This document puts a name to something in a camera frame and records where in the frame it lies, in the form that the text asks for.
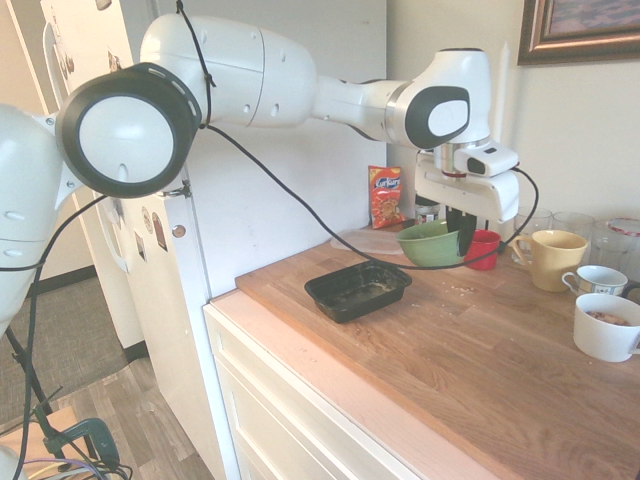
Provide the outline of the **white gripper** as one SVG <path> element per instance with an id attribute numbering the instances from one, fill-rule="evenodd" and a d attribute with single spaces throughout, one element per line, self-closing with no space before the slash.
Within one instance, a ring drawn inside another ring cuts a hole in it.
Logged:
<path id="1" fill-rule="evenodd" d="M 447 229 L 449 233 L 458 231 L 459 256 L 466 256 L 471 247 L 475 216 L 505 223 L 519 208 L 519 180 L 511 170 L 494 177 L 448 177 L 431 153 L 419 152 L 414 184 L 418 196 L 447 206 Z"/>

